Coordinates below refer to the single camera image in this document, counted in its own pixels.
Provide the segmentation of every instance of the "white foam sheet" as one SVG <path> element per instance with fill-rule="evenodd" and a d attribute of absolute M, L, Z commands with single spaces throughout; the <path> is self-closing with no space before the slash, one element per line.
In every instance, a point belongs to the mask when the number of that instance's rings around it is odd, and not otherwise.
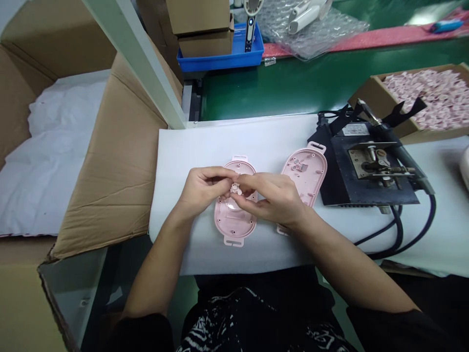
<path fill-rule="evenodd" d="M 85 160 L 110 70 L 59 79 L 30 104 L 31 138 L 0 172 L 0 235 L 56 235 Z"/>
<path fill-rule="evenodd" d="M 257 172 L 280 173 L 288 156 L 306 145 L 316 130 L 317 116 L 297 115 L 237 125 L 160 130 L 156 183 L 151 207 L 149 234 L 152 241 L 184 186 L 192 167 L 225 165 L 233 155 L 244 154 Z M 458 162 L 469 137 L 423 143 L 407 149 L 425 170 L 437 193 L 437 213 L 427 235 L 394 261 L 469 277 L 469 195 L 459 173 Z M 428 196 L 417 192 L 420 205 L 404 207 L 404 243 L 423 228 L 429 213 Z M 328 223 L 355 242 L 381 229 L 391 216 L 377 208 L 325 207 L 318 197 L 315 210 Z M 214 203 L 194 222 L 181 275 L 257 273 L 310 263 L 308 253 L 294 239 L 276 232 L 276 226 L 257 221 L 244 247 L 225 246 L 213 221 Z M 390 229 L 364 243 L 366 252 L 389 248 L 396 230 Z"/>

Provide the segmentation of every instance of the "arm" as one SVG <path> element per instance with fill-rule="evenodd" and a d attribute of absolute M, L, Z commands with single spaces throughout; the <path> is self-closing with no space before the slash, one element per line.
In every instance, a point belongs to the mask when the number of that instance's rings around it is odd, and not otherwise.
<path fill-rule="evenodd" d="M 217 197 L 228 196 L 237 173 L 219 167 L 192 169 L 133 282 L 123 317 L 167 314 L 189 241 L 192 223 Z"/>
<path fill-rule="evenodd" d="M 254 203 L 231 194 L 251 214 L 290 228 L 313 255 L 314 263 L 332 287 L 356 307 L 390 313 L 418 309 L 407 294 L 374 261 L 303 204 L 286 175 L 240 175 L 235 182 L 245 195 L 257 190 L 266 199 Z"/>

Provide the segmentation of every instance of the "cardboard box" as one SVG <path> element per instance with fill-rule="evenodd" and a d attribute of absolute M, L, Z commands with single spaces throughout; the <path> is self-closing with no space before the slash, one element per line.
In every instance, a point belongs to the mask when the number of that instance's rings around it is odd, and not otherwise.
<path fill-rule="evenodd" d="M 27 1 L 0 44 L 0 168 L 30 137 L 29 104 L 59 77 L 109 68 L 115 50 L 80 0 Z M 178 98 L 182 86 L 157 52 Z M 0 239 L 0 351 L 78 351 L 44 263 L 147 233 L 161 113 L 115 56 L 58 237 Z"/>
<path fill-rule="evenodd" d="M 137 6 L 148 36 L 179 82 L 183 83 L 182 71 L 177 61 L 179 43 L 172 32 L 166 0 L 137 0 Z"/>
<path fill-rule="evenodd" d="M 228 29 L 228 0 L 166 0 L 172 32 L 182 34 Z"/>
<path fill-rule="evenodd" d="M 442 65 L 435 67 L 419 68 L 414 70 L 407 70 L 405 72 L 416 73 L 422 70 L 432 69 L 437 72 L 452 70 L 460 73 L 460 78 L 465 80 L 469 86 L 469 67 L 465 64 L 459 65 Z M 378 118 L 385 118 L 388 116 L 392 109 L 400 102 L 392 96 L 392 94 L 384 86 L 383 81 L 387 76 L 400 74 L 404 71 L 386 73 L 376 76 L 371 76 L 349 99 L 351 106 L 355 107 L 357 99 L 363 99 L 373 110 Z M 464 127 L 448 131 L 429 131 L 421 130 L 419 126 L 412 120 L 407 120 L 394 129 L 395 134 L 401 139 L 404 144 L 431 142 L 436 140 L 457 138 L 469 134 L 469 127 Z"/>
<path fill-rule="evenodd" d="M 234 34 L 235 21 L 231 15 L 227 30 L 179 38 L 179 47 L 185 58 L 230 55 Z"/>

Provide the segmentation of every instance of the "plastic bag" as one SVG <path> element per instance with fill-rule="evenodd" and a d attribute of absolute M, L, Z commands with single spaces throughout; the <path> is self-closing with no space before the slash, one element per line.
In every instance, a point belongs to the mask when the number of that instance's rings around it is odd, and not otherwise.
<path fill-rule="evenodd" d="M 367 22 L 331 8 L 322 21 L 313 21 L 297 34 L 289 34 L 288 18 L 299 3 L 291 0 L 265 1 L 256 16 L 256 22 L 264 39 L 279 44 L 283 50 L 302 61 L 309 61 L 329 51 L 342 40 L 366 32 L 370 27 Z M 239 13 L 236 20 L 245 22 L 246 13 Z"/>

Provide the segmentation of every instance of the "power cord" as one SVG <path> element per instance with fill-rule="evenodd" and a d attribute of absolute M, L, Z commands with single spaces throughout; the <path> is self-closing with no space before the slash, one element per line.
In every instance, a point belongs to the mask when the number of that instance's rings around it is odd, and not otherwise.
<path fill-rule="evenodd" d="M 373 260 L 378 260 L 378 259 L 384 259 L 387 257 L 394 256 L 396 254 L 402 253 L 405 250 L 408 250 L 412 246 L 414 246 L 418 241 L 420 241 L 428 232 L 429 228 L 431 227 L 431 224 L 433 223 L 433 220 L 435 219 L 435 214 L 436 214 L 436 198 L 435 195 L 429 195 L 430 198 L 430 214 L 428 215 L 428 220 L 425 223 L 424 228 L 421 230 L 421 232 L 408 244 L 406 244 L 404 247 L 401 247 L 403 238 L 404 238 L 404 229 L 402 226 L 401 222 L 401 214 L 402 214 L 402 206 L 400 205 L 398 208 L 398 211 L 394 207 L 391 207 L 391 211 L 394 215 L 394 220 L 390 222 L 387 226 L 383 227 L 381 230 L 375 232 L 374 234 L 371 234 L 370 236 L 365 237 L 362 240 L 359 240 L 355 242 L 355 245 L 362 244 L 366 241 L 369 241 L 376 236 L 380 235 L 381 233 L 389 230 L 394 224 L 397 225 L 397 236 L 396 236 L 396 241 L 394 242 L 393 246 L 385 251 L 378 252 L 378 253 L 372 253 L 369 254 L 368 256 L 373 259 Z"/>

